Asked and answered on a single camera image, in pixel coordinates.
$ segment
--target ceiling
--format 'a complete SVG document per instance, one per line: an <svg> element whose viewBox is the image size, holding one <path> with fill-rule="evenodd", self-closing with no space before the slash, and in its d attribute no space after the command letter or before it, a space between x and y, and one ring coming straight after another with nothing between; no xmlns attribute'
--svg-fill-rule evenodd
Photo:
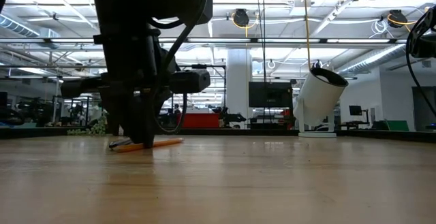
<svg viewBox="0 0 436 224"><path fill-rule="evenodd" d="M432 6L436 0L308 0L309 32L310 38L399 38L407 36L405 27L395 29L388 27L386 16L390 10L401 10L408 21L415 21L425 12L426 7ZM129 8L126 5L118 9L119 14L125 16L126 23L129 19L141 14L141 9ZM238 28L232 22L231 15L235 9L243 8L251 19L251 27ZM305 38L305 8L303 0L265 0L265 9L259 9L258 0L214 0L213 19L209 24L198 25L189 37L260 37L260 25L256 20L257 15L264 17L267 38ZM2 16L19 23L35 32L51 29L56 37L62 38L90 38L99 33L98 21L94 8L94 0L7 0L1 13ZM184 26L170 30L162 30L161 37L178 37ZM23 38L9 29L0 27L0 37ZM100 46L92 44L60 44L56 51L37 44L4 44L17 51L26 52L34 56L36 61L21 59L24 63L32 65L46 65L50 60L56 60L55 65L62 65L57 69L63 75L89 76L95 75L103 69L91 69L77 72L65 68L66 65L105 65L104 54ZM79 51L81 47L90 51ZM184 44L177 52L176 58L180 64L206 63L225 65L228 48L248 48L254 62L263 61L261 46L245 44ZM384 46L355 44L347 45L316 45L310 49L311 60L320 60L326 68L340 69L359 56ZM307 46L303 42L298 45L267 44L266 59L274 62L274 67L267 67L268 75L305 75L308 72ZM392 66L398 65L399 60L393 60ZM217 76L221 71L211 70Z"/></svg>

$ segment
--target yellow cable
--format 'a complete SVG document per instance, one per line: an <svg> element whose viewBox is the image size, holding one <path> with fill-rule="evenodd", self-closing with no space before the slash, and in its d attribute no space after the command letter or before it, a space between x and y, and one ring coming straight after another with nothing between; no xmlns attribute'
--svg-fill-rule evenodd
<svg viewBox="0 0 436 224"><path fill-rule="evenodd" d="M307 0L305 0L306 41L307 41L307 65L311 69L311 45L309 41L309 16L307 15Z"/></svg>
<svg viewBox="0 0 436 224"><path fill-rule="evenodd" d="M392 14L389 14L388 15L388 20L390 21L390 22L393 22L393 23L395 23L395 24L398 24L398 25L403 25L403 26L407 26L407 25L413 25L413 24L415 24L416 22L397 22L397 21L395 21L395 20L392 20L391 18L390 18L390 16L391 16Z"/></svg>
<svg viewBox="0 0 436 224"><path fill-rule="evenodd" d="M256 22L253 23L251 26L241 27L241 26L238 26L238 25L234 22L234 13L232 14L232 22L233 22L233 24L234 24L235 26L237 26L238 28L240 28L240 29L246 29L246 28L250 29L251 27L254 27L255 25L258 24L258 20L259 20L259 16L256 16Z"/></svg>

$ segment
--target red object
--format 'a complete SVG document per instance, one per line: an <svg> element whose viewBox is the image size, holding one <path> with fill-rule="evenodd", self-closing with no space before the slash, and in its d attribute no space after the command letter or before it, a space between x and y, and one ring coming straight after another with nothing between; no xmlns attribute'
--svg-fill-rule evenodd
<svg viewBox="0 0 436 224"><path fill-rule="evenodd" d="M219 114L186 114L182 128L219 128Z"/></svg>

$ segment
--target person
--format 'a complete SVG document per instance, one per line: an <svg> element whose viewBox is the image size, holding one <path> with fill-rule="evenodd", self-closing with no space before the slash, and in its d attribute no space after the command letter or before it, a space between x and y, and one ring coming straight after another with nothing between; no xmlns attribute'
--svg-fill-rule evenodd
<svg viewBox="0 0 436 224"><path fill-rule="evenodd" d="M174 105L174 114L179 114L181 113L179 108L178 108L178 104Z"/></svg>

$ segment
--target white cylindrical light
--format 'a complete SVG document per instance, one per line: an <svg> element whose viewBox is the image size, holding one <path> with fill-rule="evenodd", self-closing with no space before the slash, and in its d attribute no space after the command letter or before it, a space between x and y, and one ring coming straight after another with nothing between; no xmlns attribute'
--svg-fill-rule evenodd
<svg viewBox="0 0 436 224"><path fill-rule="evenodd" d="M304 123L310 126L321 124L332 112L347 86L348 82L340 75L327 69L313 68L297 97L304 104ZM299 120L301 109L301 103L297 102L294 116Z"/></svg>

